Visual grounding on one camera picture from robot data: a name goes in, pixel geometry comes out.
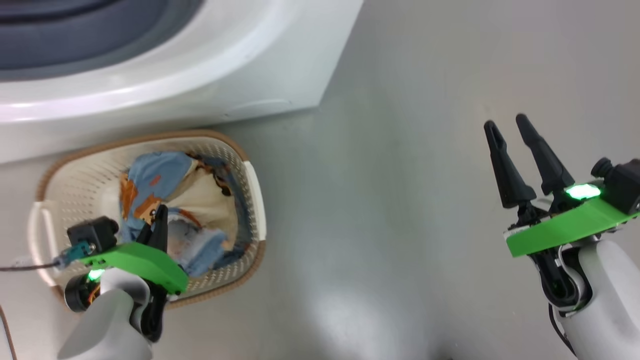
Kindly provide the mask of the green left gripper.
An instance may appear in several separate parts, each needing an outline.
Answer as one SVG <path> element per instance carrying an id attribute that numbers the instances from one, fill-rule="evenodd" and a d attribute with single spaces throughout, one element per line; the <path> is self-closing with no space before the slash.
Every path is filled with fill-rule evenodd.
<path id="1" fill-rule="evenodd" d="M 189 277 L 166 253 L 169 243 L 169 210 L 161 203 L 153 219 L 153 225 L 145 223 L 135 238 L 137 243 L 124 243 L 80 262 L 92 269 L 108 267 L 121 269 L 143 280 L 150 281 L 170 295 L 185 294 Z"/>

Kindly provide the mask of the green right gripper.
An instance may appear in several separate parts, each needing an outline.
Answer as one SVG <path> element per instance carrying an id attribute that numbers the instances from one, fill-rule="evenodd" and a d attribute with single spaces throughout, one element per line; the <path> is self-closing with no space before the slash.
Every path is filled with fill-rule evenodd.
<path id="1" fill-rule="evenodd" d="M 579 200 L 581 204 L 538 224 L 506 231 L 506 244 L 512 257 L 533 255 L 574 243 L 612 230 L 639 215 L 639 205 L 634 205 L 630 213 L 625 213 L 608 203 L 602 198 L 603 187 L 574 185 L 574 178 L 530 119 L 524 113 L 519 113 L 515 121 L 523 142 L 534 157 L 542 180 L 542 193 L 548 196 L 566 189 L 565 194 L 569 199 Z M 534 189 L 524 182 L 514 166 L 507 143 L 496 123 L 493 120 L 486 121 L 483 130 L 502 207 L 519 207 L 537 198 Z"/>

